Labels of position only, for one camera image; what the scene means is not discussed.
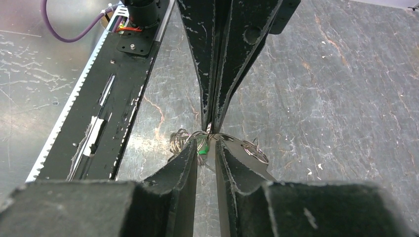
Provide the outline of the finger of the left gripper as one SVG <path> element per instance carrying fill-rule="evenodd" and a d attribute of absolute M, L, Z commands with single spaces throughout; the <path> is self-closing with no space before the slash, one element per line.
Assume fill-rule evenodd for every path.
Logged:
<path fill-rule="evenodd" d="M 231 99 L 265 46 L 280 34 L 299 6 L 298 0 L 229 0 L 216 37 L 212 77 L 212 132 L 221 130 Z"/>
<path fill-rule="evenodd" d="M 201 127 L 219 131 L 215 100 L 222 35 L 231 7 L 230 0 L 178 0 L 200 88 Z"/>

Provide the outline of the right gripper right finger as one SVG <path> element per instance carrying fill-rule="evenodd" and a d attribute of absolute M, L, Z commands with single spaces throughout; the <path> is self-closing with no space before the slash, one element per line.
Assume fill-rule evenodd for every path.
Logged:
<path fill-rule="evenodd" d="M 276 182 L 224 153 L 216 181 L 223 237 L 410 237 L 390 194 L 369 182 Z"/>

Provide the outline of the metal keyring with tags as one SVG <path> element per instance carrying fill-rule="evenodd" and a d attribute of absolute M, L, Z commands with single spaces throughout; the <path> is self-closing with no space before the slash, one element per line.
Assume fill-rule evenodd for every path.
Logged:
<path fill-rule="evenodd" d="M 224 153 L 254 173 L 267 180 L 275 181 L 275 178 L 267 171 L 270 161 L 260 148 L 257 138 L 252 141 L 240 140 L 225 133 L 210 133 L 210 129 L 211 125 L 208 125 L 206 131 L 189 133 L 186 129 L 181 128 L 177 132 L 172 133 L 169 145 L 173 156 L 169 161 L 179 155 L 189 142 L 195 140 L 199 166 L 205 166 L 212 172 L 215 172 L 215 168 L 208 165 L 208 162 L 216 160 L 218 155 Z"/>

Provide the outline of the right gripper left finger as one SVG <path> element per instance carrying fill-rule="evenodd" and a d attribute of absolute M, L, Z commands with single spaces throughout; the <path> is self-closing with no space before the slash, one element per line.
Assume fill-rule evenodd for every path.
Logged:
<path fill-rule="evenodd" d="M 141 182 L 38 181 L 0 206 L 3 237 L 191 237 L 197 143 Z"/>

